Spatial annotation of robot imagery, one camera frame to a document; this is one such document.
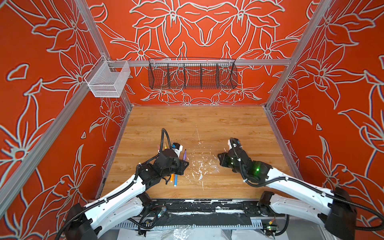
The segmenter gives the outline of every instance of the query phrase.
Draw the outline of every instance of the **wire basket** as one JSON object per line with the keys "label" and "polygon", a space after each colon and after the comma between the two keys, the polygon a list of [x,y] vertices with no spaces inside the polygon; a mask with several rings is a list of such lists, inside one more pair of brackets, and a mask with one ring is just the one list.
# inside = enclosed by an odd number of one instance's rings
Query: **wire basket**
{"label": "wire basket", "polygon": [[151,89],[231,89],[237,87],[234,59],[151,58]]}
{"label": "wire basket", "polygon": [[124,89],[131,70],[126,61],[120,72],[111,71],[113,68],[108,66],[108,62],[104,57],[101,57],[94,65],[94,67],[100,65],[99,68],[94,74],[89,74],[85,80],[95,97],[118,98]]}

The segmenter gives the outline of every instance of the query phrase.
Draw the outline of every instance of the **red wall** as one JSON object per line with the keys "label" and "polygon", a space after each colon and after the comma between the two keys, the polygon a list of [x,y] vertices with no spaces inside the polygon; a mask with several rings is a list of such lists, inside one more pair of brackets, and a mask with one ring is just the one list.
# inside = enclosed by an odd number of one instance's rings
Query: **red wall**
{"label": "red wall", "polygon": [[[0,186],[100,57],[72,0],[0,8]],[[127,108],[84,98],[0,220],[0,238],[53,239],[69,208],[94,199]]]}
{"label": "red wall", "polygon": [[[384,213],[384,4],[335,1],[272,114],[305,181]],[[377,225],[359,211],[359,225]],[[384,238],[358,231],[356,239]]]}
{"label": "red wall", "polygon": [[[147,60],[289,58],[318,1],[87,2],[114,60]],[[235,89],[174,91],[149,89],[147,69],[135,67],[126,91],[136,105],[263,104],[283,69],[240,67]]]}

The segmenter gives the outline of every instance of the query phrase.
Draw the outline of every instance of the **wood grain surface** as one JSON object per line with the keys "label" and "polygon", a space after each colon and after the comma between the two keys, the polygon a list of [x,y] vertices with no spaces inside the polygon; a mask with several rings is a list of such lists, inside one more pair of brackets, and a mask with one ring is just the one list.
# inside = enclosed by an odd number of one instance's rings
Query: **wood grain surface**
{"label": "wood grain surface", "polygon": [[161,128],[167,130],[171,143],[187,149],[190,164],[184,175],[178,176],[177,187],[161,180],[147,190],[151,198],[258,199],[265,190],[287,196],[267,187],[250,187],[239,173],[219,165],[217,154],[228,151],[227,141],[235,137],[252,160],[291,175],[263,108],[248,106],[135,106],[102,196],[131,177],[139,162],[157,154]]}

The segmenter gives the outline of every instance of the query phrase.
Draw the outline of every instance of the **robotic arm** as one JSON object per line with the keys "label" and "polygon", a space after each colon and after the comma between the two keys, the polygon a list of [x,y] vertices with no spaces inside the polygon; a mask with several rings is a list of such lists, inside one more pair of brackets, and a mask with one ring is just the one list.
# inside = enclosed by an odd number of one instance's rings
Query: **robotic arm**
{"label": "robotic arm", "polygon": [[[353,240],[355,230],[379,231],[384,229],[384,216],[370,208],[352,202],[349,194],[341,189],[335,190],[315,186],[291,177],[269,164],[252,161],[242,149],[236,138],[228,140],[230,150],[218,154],[220,165],[239,172],[243,181],[252,187],[270,187],[297,198],[282,197],[273,192],[263,192],[258,202],[259,212],[287,214],[287,223],[283,231],[266,229],[267,235],[282,234],[288,226],[289,215],[297,216],[324,225],[331,234],[343,240]],[[382,220],[375,227],[356,227],[356,207],[369,211]]]}
{"label": "robotic arm", "polygon": [[152,209],[152,200],[145,191],[166,176],[183,175],[189,165],[188,162],[179,159],[182,145],[174,143],[172,149],[162,150],[164,133],[171,146],[167,132],[162,129],[159,154],[137,165],[134,175],[103,198],[83,207],[80,204],[71,207],[67,220],[55,239],[58,240],[64,232],[69,240],[97,240],[120,222],[140,213],[144,215],[148,213]]}

